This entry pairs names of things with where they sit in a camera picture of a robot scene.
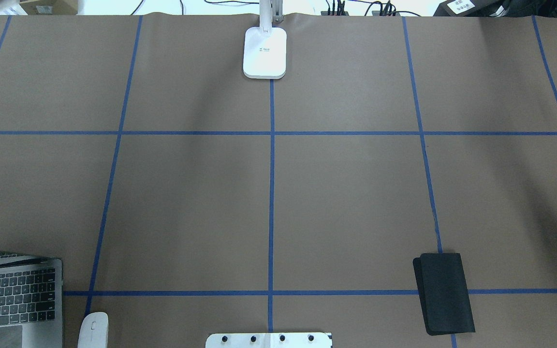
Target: label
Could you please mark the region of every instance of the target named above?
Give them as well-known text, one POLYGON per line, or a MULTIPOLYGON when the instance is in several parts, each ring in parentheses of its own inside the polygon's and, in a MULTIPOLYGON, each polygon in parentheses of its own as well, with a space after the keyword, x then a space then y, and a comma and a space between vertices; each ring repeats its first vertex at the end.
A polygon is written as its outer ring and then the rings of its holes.
POLYGON ((449 2, 447 5, 455 14, 464 13, 465 11, 475 7, 470 0, 456 0, 449 2))
POLYGON ((36 6, 36 11, 40 14, 53 14, 53 6, 36 6))

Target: black notebook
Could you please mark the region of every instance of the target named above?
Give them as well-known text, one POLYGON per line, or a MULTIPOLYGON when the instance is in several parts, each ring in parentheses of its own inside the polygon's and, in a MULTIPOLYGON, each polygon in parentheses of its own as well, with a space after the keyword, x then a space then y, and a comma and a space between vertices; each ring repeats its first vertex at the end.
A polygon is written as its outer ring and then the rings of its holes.
POLYGON ((422 254, 413 265, 427 334, 476 332, 461 255, 422 254))

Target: white mouse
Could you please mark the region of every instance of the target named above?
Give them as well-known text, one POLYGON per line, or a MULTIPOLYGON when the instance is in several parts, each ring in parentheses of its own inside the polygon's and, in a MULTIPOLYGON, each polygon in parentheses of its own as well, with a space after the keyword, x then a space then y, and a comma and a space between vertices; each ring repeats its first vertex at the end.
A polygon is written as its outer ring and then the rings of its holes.
POLYGON ((90 313, 83 320, 77 348, 106 348, 109 339, 109 317, 104 312, 90 313))

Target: black cable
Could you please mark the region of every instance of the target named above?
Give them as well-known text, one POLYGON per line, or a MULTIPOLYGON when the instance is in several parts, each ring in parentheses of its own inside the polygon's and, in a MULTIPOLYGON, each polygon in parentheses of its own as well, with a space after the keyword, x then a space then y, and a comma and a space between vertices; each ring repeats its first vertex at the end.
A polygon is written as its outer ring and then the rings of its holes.
POLYGON ((258 2, 249 2, 249 1, 238 1, 238 0, 225 0, 225 1, 208 1, 208 0, 203 0, 204 2, 208 3, 208 4, 226 4, 228 2, 236 2, 238 4, 244 4, 244 5, 255 5, 255 4, 259 4, 258 2))
POLYGON ((392 11, 391 13, 387 13, 386 15, 393 15, 395 13, 411 13, 413 15, 417 15, 418 17, 422 17, 420 14, 413 13, 412 11, 392 11))
POLYGON ((133 15, 133 14, 139 9, 139 7, 141 7, 141 5, 143 4, 143 2, 145 2, 145 1, 146 1, 146 0, 141 0, 141 2, 139 3, 139 5, 137 5, 137 8, 134 9, 134 11, 133 11, 130 15, 133 15))
POLYGON ((371 9, 371 6, 373 6, 374 4, 380 5, 380 12, 382 11, 382 7, 384 6, 384 4, 382 4, 381 1, 369 2, 369 7, 367 7, 367 9, 366 9, 365 15, 369 14, 369 10, 371 9))

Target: laptop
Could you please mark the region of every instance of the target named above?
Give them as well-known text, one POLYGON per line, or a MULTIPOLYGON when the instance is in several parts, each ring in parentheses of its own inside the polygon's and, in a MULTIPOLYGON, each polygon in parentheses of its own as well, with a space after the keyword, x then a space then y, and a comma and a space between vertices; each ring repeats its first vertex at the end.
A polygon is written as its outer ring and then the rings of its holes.
POLYGON ((61 260, 0 251, 0 347, 62 346, 61 260))

